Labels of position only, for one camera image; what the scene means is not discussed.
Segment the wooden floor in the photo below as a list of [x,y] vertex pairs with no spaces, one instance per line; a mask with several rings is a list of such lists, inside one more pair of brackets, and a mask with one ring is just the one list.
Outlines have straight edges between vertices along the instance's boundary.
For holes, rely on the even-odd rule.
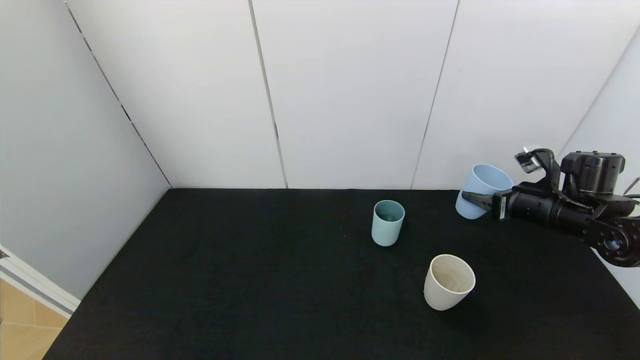
[[40,360],[67,319],[0,280],[0,359]]

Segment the white wall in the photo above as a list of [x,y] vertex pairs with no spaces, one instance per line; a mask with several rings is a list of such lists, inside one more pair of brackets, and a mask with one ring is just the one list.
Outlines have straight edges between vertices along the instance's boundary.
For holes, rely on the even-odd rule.
[[254,0],[263,71],[247,0],[69,5],[178,187],[535,178],[513,154],[563,146],[640,24],[638,0]]
[[247,1],[68,3],[173,186],[285,186]]
[[[569,152],[598,150],[625,156],[625,170],[618,176],[615,192],[621,195],[640,176],[640,33],[636,32],[626,53],[600,95],[569,139],[561,156]],[[640,193],[640,184],[630,193]],[[640,206],[635,216],[640,216]],[[607,268],[640,307],[640,268]]]
[[640,24],[640,1],[461,0],[414,188],[489,163],[515,183],[525,145],[559,151]]
[[256,0],[293,188],[409,188],[457,0]]
[[0,1],[0,242],[82,298],[168,184],[62,1]]

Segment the wall panel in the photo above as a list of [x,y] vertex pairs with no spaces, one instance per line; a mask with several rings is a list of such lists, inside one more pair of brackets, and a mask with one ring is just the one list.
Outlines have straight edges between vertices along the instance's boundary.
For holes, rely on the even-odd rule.
[[409,188],[455,0],[254,0],[289,186]]
[[460,188],[475,163],[527,179],[513,155],[562,149],[638,24],[639,1],[461,0],[413,187]]
[[176,187],[284,187],[246,1],[69,6]]

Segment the teal cup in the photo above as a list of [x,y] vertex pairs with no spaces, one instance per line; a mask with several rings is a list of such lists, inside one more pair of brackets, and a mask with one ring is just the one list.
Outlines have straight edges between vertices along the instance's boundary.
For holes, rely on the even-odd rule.
[[373,225],[371,237],[380,246],[391,246],[398,240],[402,221],[404,220],[404,208],[393,200],[379,201],[373,207]]

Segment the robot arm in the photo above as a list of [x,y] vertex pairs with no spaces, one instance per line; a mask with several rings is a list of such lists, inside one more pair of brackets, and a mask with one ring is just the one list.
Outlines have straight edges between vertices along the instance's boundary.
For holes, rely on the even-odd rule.
[[525,149],[515,158],[525,172],[542,168],[545,177],[493,195],[462,192],[463,199],[496,220],[521,218],[579,236],[613,265],[640,266],[640,217],[629,216],[640,196],[613,194],[625,166],[622,155],[576,151],[558,165],[549,149]]

